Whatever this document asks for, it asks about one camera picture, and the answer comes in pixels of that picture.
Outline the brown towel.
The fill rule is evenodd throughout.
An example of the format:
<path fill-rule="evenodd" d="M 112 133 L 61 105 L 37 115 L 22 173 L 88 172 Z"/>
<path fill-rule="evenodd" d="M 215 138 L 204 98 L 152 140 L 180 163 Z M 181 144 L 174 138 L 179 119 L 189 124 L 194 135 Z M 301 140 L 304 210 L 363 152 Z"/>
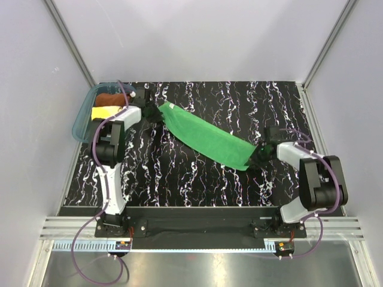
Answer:
<path fill-rule="evenodd" d="M 103 106 L 120 106 L 124 107 L 126 105 L 125 96 L 123 93 L 117 94 L 108 94 L 101 93 L 96 96 L 94 107 L 103 107 Z"/>

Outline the green towel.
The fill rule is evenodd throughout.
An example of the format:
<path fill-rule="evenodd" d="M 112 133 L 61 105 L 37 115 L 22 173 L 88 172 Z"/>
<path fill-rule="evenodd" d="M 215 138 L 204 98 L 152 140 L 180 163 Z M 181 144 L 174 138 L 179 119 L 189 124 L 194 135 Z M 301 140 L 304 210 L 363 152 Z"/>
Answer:
<path fill-rule="evenodd" d="M 248 160 L 256 147 L 196 115 L 165 102 L 159 106 L 166 128 L 184 145 L 228 167 L 249 168 Z"/>

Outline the yellow towel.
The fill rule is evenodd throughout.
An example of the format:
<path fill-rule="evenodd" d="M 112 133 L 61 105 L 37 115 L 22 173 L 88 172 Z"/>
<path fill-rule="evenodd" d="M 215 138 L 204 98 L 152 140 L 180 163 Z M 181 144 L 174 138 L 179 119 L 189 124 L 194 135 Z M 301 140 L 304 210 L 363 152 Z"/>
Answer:
<path fill-rule="evenodd" d="M 122 111 L 125 111 L 125 107 L 121 106 L 100 106 L 100 107 L 93 107 L 91 111 L 91 120 L 100 118 L 100 119 L 107 119 L 109 117 L 116 117 L 117 114 L 121 113 Z"/>

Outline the teal transparent plastic bin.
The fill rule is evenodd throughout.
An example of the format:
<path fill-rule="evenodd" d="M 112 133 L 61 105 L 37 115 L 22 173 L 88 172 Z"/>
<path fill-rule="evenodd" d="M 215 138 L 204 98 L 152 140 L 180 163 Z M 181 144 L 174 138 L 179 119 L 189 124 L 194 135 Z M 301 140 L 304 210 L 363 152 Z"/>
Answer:
<path fill-rule="evenodd" d="M 117 105 L 108 104 L 107 106 L 120 106 L 120 102 L 123 101 L 124 108 L 119 110 L 119 112 L 122 111 L 123 113 L 119 116 L 117 116 L 117 112 L 113 114 L 115 117 L 109 120 L 110 123 L 114 121 L 122 121 L 124 122 L 124 130 L 126 131 L 134 124 L 139 123 L 142 120 L 142 112 L 139 107 L 133 106 L 132 103 L 130 103 L 127 108 L 125 107 L 125 97 L 118 83 L 99 84 L 94 86 L 88 92 L 72 127 L 72 136 L 76 141 L 87 144 L 89 141 L 93 140 L 93 136 L 90 133 L 92 109 L 96 107 L 96 98 L 101 94 L 108 94 L 109 98 L 114 101 L 118 101 Z"/>

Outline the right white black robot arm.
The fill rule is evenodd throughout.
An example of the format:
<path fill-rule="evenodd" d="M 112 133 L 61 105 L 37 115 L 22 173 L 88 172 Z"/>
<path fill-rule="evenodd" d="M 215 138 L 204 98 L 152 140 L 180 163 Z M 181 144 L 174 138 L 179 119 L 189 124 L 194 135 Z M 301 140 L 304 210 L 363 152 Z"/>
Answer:
<path fill-rule="evenodd" d="M 280 206 L 271 223 L 273 233 L 279 237 L 292 232 L 293 224 L 310 216 L 333 213 L 348 202 L 340 158 L 310 151 L 298 142 L 285 139 L 282 132 L 298 131 L 278 126 L 265 127 L 264 139 L 246 163 L 248 167 L 262 167 L 272 160 L 279 160 L 298 171 L 299 196 Z"/>

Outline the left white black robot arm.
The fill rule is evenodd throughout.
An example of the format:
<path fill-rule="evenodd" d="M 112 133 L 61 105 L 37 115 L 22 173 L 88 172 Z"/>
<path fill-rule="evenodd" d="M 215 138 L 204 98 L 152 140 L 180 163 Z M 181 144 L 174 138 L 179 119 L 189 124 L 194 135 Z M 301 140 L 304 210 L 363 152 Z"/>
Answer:
<path fill-rule="evenodd" d="M 96 220 L 108 226 L 117 237 L 129 231 L 120 174 L 126 131 L 143 118 L 151 123 L 162 121 L 162 114 L 148 88 L 123 92 L 121 104 L 97 104 L 91 111 L 88 150 L 95 162 L 102 189 L 102 211 Z"/>

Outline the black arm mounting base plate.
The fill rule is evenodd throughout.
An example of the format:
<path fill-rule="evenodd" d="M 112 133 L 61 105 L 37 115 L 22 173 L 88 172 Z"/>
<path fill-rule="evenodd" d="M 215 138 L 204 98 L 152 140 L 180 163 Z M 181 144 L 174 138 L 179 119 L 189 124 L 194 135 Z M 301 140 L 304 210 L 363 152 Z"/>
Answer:
<path fill-rule="evenodd" d="M 306 228 L 285 224 L 278 207 L 127 207 L 120 216 L 102 215 L 96 237 L 232 234 L 255 238 L 304 239 Z"/>

